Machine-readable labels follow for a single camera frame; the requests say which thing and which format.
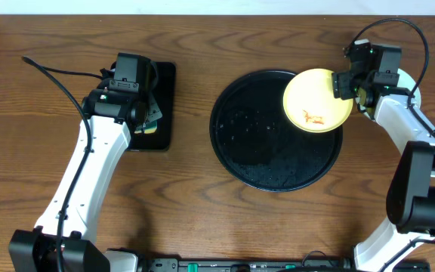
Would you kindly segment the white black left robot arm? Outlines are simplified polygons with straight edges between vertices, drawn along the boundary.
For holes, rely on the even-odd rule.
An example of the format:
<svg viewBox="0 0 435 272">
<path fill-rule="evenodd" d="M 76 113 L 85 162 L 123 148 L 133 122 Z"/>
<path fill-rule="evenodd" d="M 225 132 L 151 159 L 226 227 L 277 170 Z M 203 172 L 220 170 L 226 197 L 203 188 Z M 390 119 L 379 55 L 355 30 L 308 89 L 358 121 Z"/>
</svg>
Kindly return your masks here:
<svg viewBox="0 0 435 272">
<path fill-rule="evenodd" d="M 173 85 L 99 85 L 78 109 L 83 115 L 69 165 L 33 230 L 16 230 L 8 251 L 16 271 L 141 271 L 127 249 L 95 246 L 101 207 L 126 151 L 166 150 L 170 144 Z"/>
</svg>

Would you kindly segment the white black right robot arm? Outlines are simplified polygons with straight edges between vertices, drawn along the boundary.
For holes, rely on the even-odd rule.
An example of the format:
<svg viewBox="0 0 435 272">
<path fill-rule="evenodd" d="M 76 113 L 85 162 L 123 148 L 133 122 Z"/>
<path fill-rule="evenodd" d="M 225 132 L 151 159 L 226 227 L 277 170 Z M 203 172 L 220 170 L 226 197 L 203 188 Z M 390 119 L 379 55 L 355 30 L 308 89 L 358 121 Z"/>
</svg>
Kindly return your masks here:
<svg viewBox="0 0 435 272">
<path fill-rule="evenodd" d="M 435 245 L 435 127 L 421 112 L 419 80 L 403 70 L 333 73 L 334 96 L 353 98 L 401 153 L 387 218 L 353 252 L 359 271 L 391 271 L 416 247 Z"/>
</svg>

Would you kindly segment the mint green plate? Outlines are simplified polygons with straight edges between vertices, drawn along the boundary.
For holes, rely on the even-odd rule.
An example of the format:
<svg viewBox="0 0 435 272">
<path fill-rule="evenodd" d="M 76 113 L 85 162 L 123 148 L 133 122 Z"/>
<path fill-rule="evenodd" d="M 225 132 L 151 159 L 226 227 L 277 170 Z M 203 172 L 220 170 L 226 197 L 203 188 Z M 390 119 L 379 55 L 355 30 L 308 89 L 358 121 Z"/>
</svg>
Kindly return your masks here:
<svg viewBox="0 0 435 272">
<path fill-rule="evenodd" d="M 407 88 L 412 91 L 412 88 L 415 86 L 415 80 L 404 70 L 398 69 L 398 74 L 400 75 L 397 86 L 400 88 Z M 414 93 L 413 100 L 415 101 L 415 105 L 418 108 L 421 108 L 421 91 L 420 88 L 417 88 Z"/>
</svg>

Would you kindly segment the green yellow sponge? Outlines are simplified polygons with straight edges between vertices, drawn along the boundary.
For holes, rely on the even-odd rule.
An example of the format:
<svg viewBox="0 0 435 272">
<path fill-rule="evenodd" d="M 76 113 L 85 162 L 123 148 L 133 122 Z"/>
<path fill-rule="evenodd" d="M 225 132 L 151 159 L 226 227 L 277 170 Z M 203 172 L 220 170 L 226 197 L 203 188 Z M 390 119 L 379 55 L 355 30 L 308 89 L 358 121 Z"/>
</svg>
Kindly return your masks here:
<svg viewBox="0 0 435 272">
<path fill-rule="evenodd" d="M 154 134 L 158 128 L 158 122 L 156 120 L 152 122 L 144 123 L 136 127 L 135 134 Z"/>
</svg>

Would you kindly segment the yellow plate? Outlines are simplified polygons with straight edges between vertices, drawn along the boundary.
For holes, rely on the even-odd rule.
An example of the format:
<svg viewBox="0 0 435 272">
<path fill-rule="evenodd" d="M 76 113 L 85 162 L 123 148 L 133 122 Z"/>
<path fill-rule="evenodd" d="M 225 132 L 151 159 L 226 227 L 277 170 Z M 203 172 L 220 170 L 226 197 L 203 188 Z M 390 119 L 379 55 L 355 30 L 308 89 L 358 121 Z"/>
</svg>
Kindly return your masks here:
<svg viewBox="0 0 435 272">
<path fill-rule="evenodd" d="M 353 101 L 334 97 L 331 70 L 311 69 L 287 84 L 282 105 L 293 125 L 307 132 L 324 133 L 347 120 Z"/>
</svg>

